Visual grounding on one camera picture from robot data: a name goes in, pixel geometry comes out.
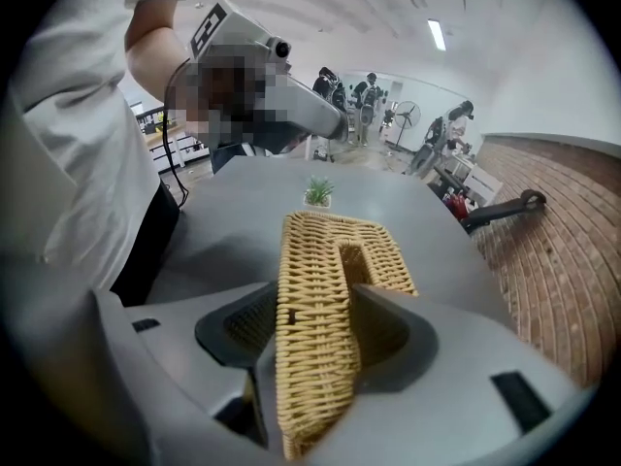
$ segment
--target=black fan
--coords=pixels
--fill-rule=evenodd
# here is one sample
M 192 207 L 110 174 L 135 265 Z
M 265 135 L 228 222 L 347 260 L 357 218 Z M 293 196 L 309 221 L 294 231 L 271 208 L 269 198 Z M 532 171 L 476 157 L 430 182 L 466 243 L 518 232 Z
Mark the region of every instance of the black fan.
M 401 128 L 399 138 L 395 145 L 399 145 L 401 136 L 404 134 L 404 130 L 412 129 L 420 120 L 420 108 L 413 102 L 406 101 L 401 102 L 397 106 L 397 112 L 395 113 L 395 122 Z

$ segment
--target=red object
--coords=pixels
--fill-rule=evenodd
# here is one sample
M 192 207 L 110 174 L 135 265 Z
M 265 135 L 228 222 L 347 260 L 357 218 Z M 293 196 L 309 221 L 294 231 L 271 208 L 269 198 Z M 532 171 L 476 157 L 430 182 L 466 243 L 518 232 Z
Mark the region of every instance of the red object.
M 466 207 L 466 200 L 464 200 L 463 195 L 451 195 L 447 207 L 458 221 L 468 217 L 468 208 Z

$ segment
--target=brick wall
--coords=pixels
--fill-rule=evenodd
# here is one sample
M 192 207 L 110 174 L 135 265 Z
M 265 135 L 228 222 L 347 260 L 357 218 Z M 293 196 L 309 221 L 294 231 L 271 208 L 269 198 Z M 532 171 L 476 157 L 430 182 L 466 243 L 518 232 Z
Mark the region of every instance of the brick wall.
M 523 138 L 486 137 L 476 162 L 504 185 L 526 188 L 544 213 L 474 232 L 498 279 L 518 335 L 580 384 L 596 382 L 621 341 L 621 160 Z

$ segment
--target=cable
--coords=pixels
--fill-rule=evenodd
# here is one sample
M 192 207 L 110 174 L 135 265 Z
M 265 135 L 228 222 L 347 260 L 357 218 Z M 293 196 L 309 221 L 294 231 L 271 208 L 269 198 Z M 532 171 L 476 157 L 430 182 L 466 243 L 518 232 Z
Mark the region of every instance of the cable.
M 177 170 L 175 169 L 175 164 L 173 163 L 173 155 L 171 154 L 171 149 L 168 146 L 168 107 L 170 105 L 169 95 L 170 95 L 171 86 L 174 80 L 177 78 L 177 75 L 179 74 L 180 70 L 183 68 L 185 64 L 187 64 L 187 62 L 189 62 L 189 60 L 190 60 L 189 58 L 185 59 L 178 66 L 178 68 L 175 69 L 175 72 L 168 80 L 168 83 L 166 84 L 166 90 L 164 91 L 164 116 L 163 116 L 164 122 L 162 125 L 162 142 L 164 142 L 164 151 L 166 152 L 168 163 L 171 166 L 171 171 L 173 172 L 173 175 L 175 176 L 175 180 L 177 180 L 177 184 L 179 185 L 179 188 L 181 190 L 182 197 L 181 197 L 181 203 L 179 204 L 179 208 L 183 207 L 183 204 L 185 204 L 185 201 L 187 200 L 187 196 L 190 194 L 190 192 L 185 186 L 183 186 L 183 183 L 179 179 L 179 176 L 177 176 Z

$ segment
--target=small succulent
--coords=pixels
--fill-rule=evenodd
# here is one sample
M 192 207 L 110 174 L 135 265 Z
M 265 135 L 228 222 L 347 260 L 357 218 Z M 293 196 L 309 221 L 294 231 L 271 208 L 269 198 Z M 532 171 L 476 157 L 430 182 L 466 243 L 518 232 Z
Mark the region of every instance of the small succulent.
M 328 197 L 334 191 L 334 185 L 327 178 L 310 177 L 309 189 L 306 192 L 306 203 L 311 206 L 327 207 Z

